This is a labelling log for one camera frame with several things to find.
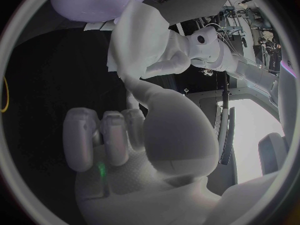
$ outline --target green light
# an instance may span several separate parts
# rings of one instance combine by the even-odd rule
[[[105,178],[107,173],[106,173],[106,168],[105,168],[105,164],[103,162],[98,162],[97,164],[99,172],[100,172],[100,176],[102,178]]]

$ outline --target purple fabric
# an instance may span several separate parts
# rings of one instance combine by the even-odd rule
[[[53,8],[63,17],[87,23],[118,18],[128,2],[129,0],[51,0]]]

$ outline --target yellow wire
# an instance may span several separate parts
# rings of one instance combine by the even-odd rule
[[[5,76],[3,78],[4,78],[5,87],[6,87],[7,100],[6,100],[5,108],[1,109],[1,113],[5,113],[7,111],[7,109],[9,108],[9,104],[10,104],[10,91],[9,91],[8,81],[6,80]]]

